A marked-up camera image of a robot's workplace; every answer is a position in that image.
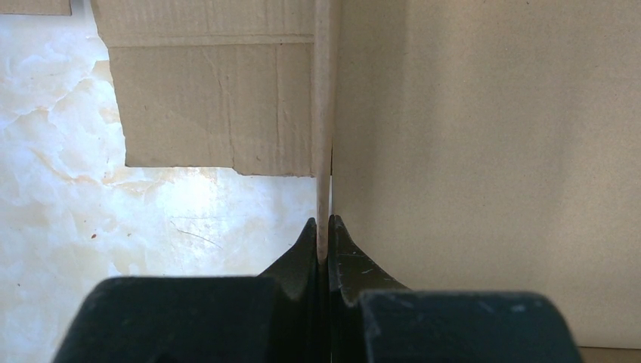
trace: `white marble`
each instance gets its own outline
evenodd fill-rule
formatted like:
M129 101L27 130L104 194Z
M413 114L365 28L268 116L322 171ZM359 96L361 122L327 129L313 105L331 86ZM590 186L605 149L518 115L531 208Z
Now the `white marble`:
M116 275L260 272L314 215L310 178L124 167L107 50L86 5L0 15L0 361L53 356Z

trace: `corrugated cardboard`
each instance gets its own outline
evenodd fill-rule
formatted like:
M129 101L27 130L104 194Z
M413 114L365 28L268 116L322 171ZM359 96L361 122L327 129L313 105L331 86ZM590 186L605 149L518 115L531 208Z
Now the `corrugated cardboard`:
M94 0L128 166L311 175L313 0Z
M641 3L344 0L333 205L420 289L641 348Z
M0 14L71 15L70 0L1 0Z

